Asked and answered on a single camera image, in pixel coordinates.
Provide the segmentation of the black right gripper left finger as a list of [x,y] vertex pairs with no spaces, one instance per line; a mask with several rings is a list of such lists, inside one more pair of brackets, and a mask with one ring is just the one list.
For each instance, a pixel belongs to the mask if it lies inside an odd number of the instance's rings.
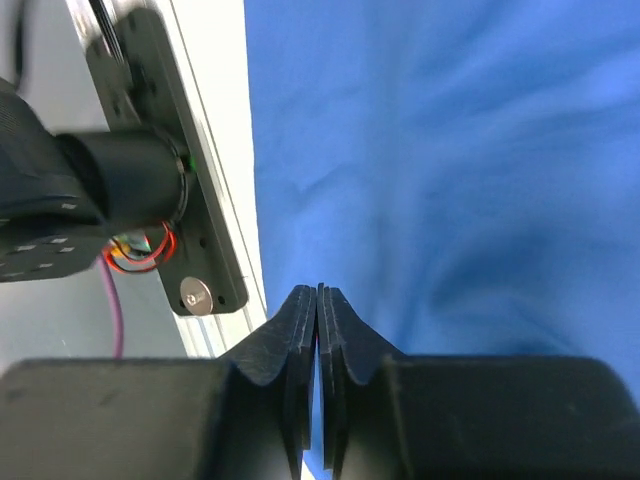
[[218,359],[38,359],[1,379],[5,479],[297,479],[316,291]]

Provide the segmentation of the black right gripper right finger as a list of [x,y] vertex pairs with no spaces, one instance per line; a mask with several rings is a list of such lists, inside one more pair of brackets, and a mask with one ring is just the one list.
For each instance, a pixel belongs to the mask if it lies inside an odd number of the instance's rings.
[[336,479],[635,479],[639,411],[604,363],[396,349],[317,291],[324,464]]

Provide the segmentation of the blue surgical cloth wrap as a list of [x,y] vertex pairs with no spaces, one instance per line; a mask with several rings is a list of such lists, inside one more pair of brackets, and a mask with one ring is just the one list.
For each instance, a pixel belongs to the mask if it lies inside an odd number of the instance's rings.
[[585,356],[639,392],[635,1],[248,1],[267,307],[409,354]]

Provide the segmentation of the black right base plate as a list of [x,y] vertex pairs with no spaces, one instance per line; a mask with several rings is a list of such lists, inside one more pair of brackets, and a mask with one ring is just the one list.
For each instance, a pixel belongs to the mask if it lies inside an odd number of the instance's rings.
[[98,31],[85,58],[108,129],[83,133],[105,189],[105,217],[116,234],[141,229],[173,311],[204,316],[245,307],[248,292],[207,169],[198,129],[161,13],[140,2],[117,19],[93,1]]

